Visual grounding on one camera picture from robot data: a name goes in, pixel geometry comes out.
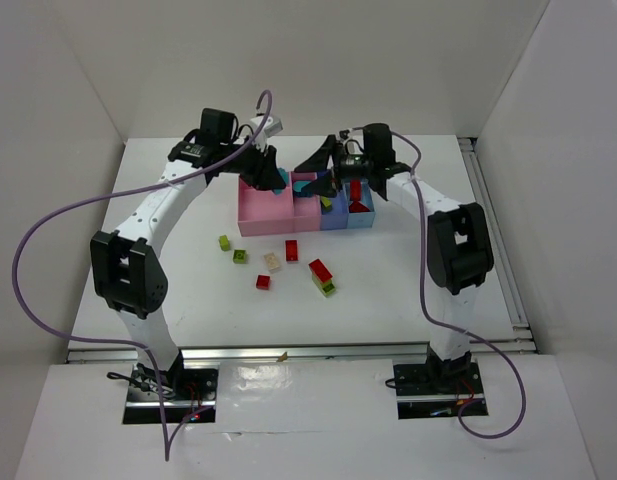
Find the red lego base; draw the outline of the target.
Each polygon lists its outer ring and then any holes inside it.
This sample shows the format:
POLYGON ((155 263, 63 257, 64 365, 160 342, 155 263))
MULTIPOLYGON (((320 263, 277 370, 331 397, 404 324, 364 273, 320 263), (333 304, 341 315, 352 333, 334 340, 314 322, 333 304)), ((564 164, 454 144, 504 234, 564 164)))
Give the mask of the red lego base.
POLYGON ((350 200, 352 202, 360 202, 362 199, 362 185, 359 180, 350 182, 350 200))

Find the red curved lego top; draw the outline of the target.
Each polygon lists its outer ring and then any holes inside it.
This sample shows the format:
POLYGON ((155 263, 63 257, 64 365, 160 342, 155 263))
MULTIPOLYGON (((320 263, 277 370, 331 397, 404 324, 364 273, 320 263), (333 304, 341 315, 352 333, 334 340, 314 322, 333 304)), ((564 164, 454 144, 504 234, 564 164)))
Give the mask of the red curved lego top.
POLYGON ((360 201, 354 200, 349 205, 350 213, 368 213, 371 209, 360 201))

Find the lime green lego brick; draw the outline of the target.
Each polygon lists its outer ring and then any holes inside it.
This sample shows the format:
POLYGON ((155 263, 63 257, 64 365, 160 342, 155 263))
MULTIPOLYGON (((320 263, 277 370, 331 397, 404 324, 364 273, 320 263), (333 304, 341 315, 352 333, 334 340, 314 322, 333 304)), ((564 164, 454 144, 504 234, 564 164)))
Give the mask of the lime green lego brick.
POLYGON ((218 243, 222 251, 231 250, 231 242, 226 235, 221 235, 218 239, 218 243))

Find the small red lego brick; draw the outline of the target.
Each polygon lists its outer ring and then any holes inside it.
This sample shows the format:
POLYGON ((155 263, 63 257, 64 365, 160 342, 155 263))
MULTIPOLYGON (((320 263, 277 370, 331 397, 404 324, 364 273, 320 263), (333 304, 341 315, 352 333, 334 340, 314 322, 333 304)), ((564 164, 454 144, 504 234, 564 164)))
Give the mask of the small red lego brick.
POLYGON ((269 290, 271 285, 271 277, 269 275, 258 275, 255 286, 259 290, 269 290))

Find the teal curved lego brick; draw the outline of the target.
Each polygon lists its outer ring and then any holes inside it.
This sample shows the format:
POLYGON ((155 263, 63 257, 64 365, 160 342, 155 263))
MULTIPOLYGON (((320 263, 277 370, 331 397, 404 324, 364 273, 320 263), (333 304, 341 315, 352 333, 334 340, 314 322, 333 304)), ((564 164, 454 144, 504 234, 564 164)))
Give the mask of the teal curved lego brick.
POLYGON ((299 180, 292 184, 293 195, 297 198, 310 198, 313 196, 307 187, 310 185, 310 181, 299 180))

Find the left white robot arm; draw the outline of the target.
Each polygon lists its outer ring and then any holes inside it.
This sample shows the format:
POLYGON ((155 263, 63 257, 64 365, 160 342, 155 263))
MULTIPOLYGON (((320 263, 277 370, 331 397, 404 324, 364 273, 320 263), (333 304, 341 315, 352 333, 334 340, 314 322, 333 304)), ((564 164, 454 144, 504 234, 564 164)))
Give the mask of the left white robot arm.
POLYGON ((168 279, 159 257, 169 234, 189 205, 219 174, 233 173, 257 190, 279 190, 285 182, 268 140, 282 130, 274 116, 252 118, 242 141, 234 138, 234 114, 206 108, 198 129, 177 143, 157 190, 111 232, 90 242, 96 294, 123 321, 137 345, 138 368, 148 378, 175 388, 183 356, 168 330, 162 304, 168 279))

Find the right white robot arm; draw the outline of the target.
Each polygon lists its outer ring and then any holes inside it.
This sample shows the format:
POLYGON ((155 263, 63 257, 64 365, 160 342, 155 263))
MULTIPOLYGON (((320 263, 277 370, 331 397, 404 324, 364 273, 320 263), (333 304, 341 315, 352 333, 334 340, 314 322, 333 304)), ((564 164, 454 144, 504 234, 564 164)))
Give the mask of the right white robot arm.
POLYGON ((397 159, 398 133, 385 123, 360 129, 359 149, 351 130, 326 137, 298 173, 318 177, 304 192, 333 197, 355 180, 382 199, 402 207, 419 223, 419 298, 430 325, 424 380, 454 382, 469 371, 471 328, 479 288, 494 267, 485 213, 476 202, 460 203, 421 180, 416 163, 397 159))

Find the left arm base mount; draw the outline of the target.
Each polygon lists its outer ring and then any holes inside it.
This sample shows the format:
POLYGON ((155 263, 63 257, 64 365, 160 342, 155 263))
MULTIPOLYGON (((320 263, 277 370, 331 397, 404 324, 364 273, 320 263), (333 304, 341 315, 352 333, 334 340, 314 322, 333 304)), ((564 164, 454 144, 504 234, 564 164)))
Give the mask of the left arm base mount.
MULTIPOLYGON (((127 386, 122 423, 149 425, 161 422, 157 384, 134 367, 130 374, 108 372, 106 378, 127 386)), ((216 420, 218 368, 184 369, 175 387, 164 387, 164 409, 168 424, 178 424, 187 415, 194 424, 209 424, 216 420)))

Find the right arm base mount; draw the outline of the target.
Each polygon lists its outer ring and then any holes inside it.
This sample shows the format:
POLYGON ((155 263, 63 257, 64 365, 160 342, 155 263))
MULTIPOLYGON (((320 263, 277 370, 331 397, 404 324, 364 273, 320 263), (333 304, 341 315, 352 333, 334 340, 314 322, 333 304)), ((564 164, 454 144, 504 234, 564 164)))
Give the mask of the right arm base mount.
POLYGON ((456 378, 432 380, 423 364, 396 364, 384 385, 396 395, 400 420, 487 416, 488 407, 476 362, 456 378))

